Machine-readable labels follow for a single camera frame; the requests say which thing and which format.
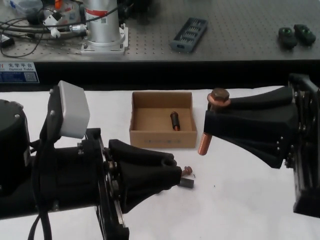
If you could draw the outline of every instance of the sticker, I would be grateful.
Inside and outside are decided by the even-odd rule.
[[[38,84],[33,62],[0,62],[0,84]]]
[[[97,17],[104,16],[108,13],[108,11],[96,11],[96,10],[89,10],[85,9],[85,17],[87,20],[95,19]],[[92,22],[95,22],[97,24],[108,24],[107,16],[94,20]]]

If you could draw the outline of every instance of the cardboard box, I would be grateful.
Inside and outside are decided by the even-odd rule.
[[[179,115],[180,131],[170,114]],[[132,94],[130,143],[139,148],[195,148],[197,127],[191,92],[135,91]]]

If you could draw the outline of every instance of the black connector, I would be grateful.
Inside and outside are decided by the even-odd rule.
[[[15,40],[12,37],[1,35],[0,48],[4,49],[15,44]]]
[[[295,36],[305,45],[310,46],[316,41],[316,36],[303,24],[294,25]]]
[[[286,49],[293,49],[298,41],[290,27],[281,27],[278,31],[280,44]]]

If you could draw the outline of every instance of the small screw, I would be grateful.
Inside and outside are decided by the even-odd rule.
[[[54,202],[53,202],[52,210],[53,210],[54,212],[59,211],[59,202],[58,202],[58,201],[54,201]]]
[[[185,166],[184,170],[181,173],[181,177],[185,175],[190,175],[190,174],[192,174],[192,168],[190,166]]]

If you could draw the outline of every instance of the small copper part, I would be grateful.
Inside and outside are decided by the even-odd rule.
[[[223,88],[215,88],[206,99],[211,104],[210,111],[219,111],[221,108],[225,108],[230,105],[231,100],[229,99],[230,94],[227,90]],[[206,155],[210,146],[212,135],[204,132],[202,134],[200,146],[198,149],[198,154]]]
[[[181,173],[181,177],[185,175],[190,175],[190,174],[192,174],[192,168],[190,166],[185,166],[184,170]]]

